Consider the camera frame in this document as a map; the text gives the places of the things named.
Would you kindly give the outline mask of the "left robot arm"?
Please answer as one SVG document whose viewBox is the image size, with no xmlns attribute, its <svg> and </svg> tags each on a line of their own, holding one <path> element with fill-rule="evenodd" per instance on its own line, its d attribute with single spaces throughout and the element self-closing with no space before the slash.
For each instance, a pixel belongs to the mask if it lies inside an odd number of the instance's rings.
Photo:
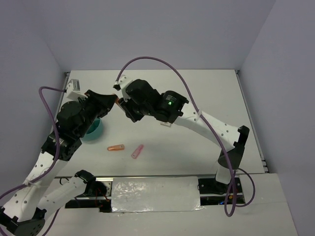
<svg viewBox="0 0 315 236">
<path fill-rule="evenodd" d="M 36 236 L 47 218 L 71 199 L 95 193 L 99 182 L 85 170 L 75 173 L 52 193 L 45 192 L 81 146 L 81 139 L 95 119 L 107 115 L 116 100 L 115 94 L 102 95 L 88 90 L 61 106 L 53 119 L 53 132 L 41 147 L 33 169 L 22 185 L 9 191 L 14 195 L 1 206 L 1 226 L 15 236 Z"/>
</svg>

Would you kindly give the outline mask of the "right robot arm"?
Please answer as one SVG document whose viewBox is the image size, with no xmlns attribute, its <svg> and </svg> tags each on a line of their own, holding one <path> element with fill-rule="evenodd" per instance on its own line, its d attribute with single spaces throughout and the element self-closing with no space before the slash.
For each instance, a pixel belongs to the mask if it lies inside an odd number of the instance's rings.
<svg viewBox="0 0 315 236">
<path fill-rule="evenodd" d="M 225 192 L 231 187 L 231 174 L 240 166 L 249 136 L 246 126 L 235 127 L 198 111 L 184 96 L 168 90 L 160 94 L 141 79 L 121 77 L 114 89 L 122 92 L 118 104 L 133 122 L 145 116 L 188 128 L 221 148 L 214 187 Z"/>
</svg>

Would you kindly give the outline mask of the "orange tip highlighter body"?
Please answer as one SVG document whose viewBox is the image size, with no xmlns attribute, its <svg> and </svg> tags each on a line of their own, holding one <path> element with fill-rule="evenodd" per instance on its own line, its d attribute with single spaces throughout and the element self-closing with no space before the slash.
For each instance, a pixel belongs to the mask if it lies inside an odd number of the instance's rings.
<svg viewBox="0 0 315 236">
<path fill-rule="evenodd" d="M 116 94 L 112 94 L 115 97 L 115 104 L 120 106 L 120 98 Z"/>
</svg>

